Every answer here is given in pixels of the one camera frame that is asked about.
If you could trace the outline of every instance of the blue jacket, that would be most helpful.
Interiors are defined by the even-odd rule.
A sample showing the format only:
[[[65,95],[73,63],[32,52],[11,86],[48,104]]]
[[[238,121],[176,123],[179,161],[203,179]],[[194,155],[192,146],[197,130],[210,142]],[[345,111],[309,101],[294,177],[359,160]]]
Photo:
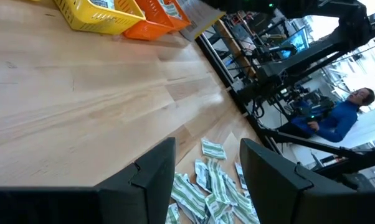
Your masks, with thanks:
[[[334,107],[327,118],[318,122],[319,131],[317,132],[307,125],[303,117],[293,118],[292,123],[310,135],[316,134],[328,141],[340,142],[358,119],[357,112],[356,104],[344,101]]]

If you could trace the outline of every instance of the plastic basket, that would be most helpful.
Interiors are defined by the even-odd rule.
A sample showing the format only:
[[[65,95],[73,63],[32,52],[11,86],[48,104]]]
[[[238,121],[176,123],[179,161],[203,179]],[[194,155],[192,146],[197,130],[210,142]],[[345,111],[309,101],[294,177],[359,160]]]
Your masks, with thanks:
[[[155,40],[174,30],[171,19],[158,0],[136,0],[140,9],[145,12],[146,20],[140,21],[124,32],[131,39]]]
[[[134,0],[115,0],[116,10],[97,6],[89,0],[54,0],[70,27],[101,34],[121,34],[145,19]]]
[[[164,3],[165,4],[174,3],[176,6],[176,9],[178,9],[180,15],[182,16],[182,19],[174,17],[174,16],[168,16],[171,22],[173,23],[175,31],[179,31],[191,24],[190,20],[188,19],[187,15],[183,12],[177,0],[164,0]]]

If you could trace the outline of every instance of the orange basket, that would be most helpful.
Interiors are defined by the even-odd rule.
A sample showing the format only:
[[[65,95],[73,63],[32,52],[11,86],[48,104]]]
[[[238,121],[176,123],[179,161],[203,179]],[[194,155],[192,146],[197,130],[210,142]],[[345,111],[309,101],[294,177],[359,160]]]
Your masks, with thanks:
[[[188,25],[191,24],[190,20],[188,19],[187,15],[182,10],[182,8],[179,5],[179,3],[177,2],[177,0],[164,0],[164,3],[165,4],[174,3],[174,5],[176,6],[176,9],[179,11],[179,14],[182,16],[182,19],[180,19],[180,18],[177,18],[177,17],[174,17],[174,16],[168,16],[167,15],[169,17],[169,19],[171,20],[171,22],[173,23],[175,31],[180,31],[181,29],[183,29],[183,28],[185,28],[185,27],[187,27]]]
[[[174,30],[171,19],[158,0],[135,0],[140,9],[145,12],[145,21],[140,21],[123,34],[127,38],[140,40],[155,40]]]

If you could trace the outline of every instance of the man's hair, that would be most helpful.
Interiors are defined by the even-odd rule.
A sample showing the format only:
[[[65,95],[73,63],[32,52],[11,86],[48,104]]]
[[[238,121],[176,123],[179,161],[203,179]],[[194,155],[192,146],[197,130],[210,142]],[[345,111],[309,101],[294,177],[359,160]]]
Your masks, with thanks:
[[[370,88],[365,88],[369,91],[369,95],[363,99],[362,101],[362,104],[363,106],[369,106],[370,104],[372,104],[375,100],[375,94],[374,94],[374,91]]]

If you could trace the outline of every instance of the screen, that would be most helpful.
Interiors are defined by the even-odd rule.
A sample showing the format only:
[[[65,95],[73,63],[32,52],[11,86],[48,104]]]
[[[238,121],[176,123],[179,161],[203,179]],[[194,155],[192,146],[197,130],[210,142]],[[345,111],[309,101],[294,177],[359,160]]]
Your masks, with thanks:
[[[282,45],[286,43],[293,44],[297,48],[297,52],[301,52],[310,47],[308,43],[308,36],[306,35],[306,30],[304,28],[300,29],[298,32],[283,41]],[[289,58],[290,56],[290,51],[283,50],[281,53],[283,58]]]

